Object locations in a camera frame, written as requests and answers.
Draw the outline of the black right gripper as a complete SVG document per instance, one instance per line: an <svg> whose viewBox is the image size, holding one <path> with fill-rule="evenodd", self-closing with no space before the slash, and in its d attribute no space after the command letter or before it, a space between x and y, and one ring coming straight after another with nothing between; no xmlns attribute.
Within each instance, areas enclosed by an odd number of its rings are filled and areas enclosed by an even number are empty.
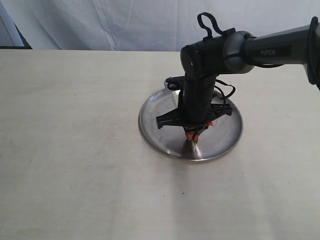
<svg viewBox="0 0 320 240"><path fill-rule="evenodd" d="M177 108L156 117L158 129L164 126L184 127L186 140L197 143L199 136L213 121L224 116L232 115L232 107L227 103L231 93L225 95L216 83L231 87L216 75L200 79L185 76L184 88L179 91Z"/></svg>

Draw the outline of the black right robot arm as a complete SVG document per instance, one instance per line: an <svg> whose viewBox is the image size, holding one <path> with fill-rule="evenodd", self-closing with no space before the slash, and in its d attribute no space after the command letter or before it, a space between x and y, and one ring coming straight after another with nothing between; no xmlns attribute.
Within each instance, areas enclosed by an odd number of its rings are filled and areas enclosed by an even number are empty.
<svg viewBox="0 0 320 240"><path fill-rule="evenodd" d="M197 21L207 32L201 41L184 46L180 61L184 75L167 78L166 87L178 91L177 108L156 118L158 128L182 127L188 141L196 143L199 135L214 120L231 115L228 96L221 93L221 103L213 103L219 75L246 74L254 67L277 68L302 65L310 84L320 84L320 23L317 17L310 24L265 36L256 37L234 28L221 30L210 13L205 13L212 27L202 18Z"/></svg>

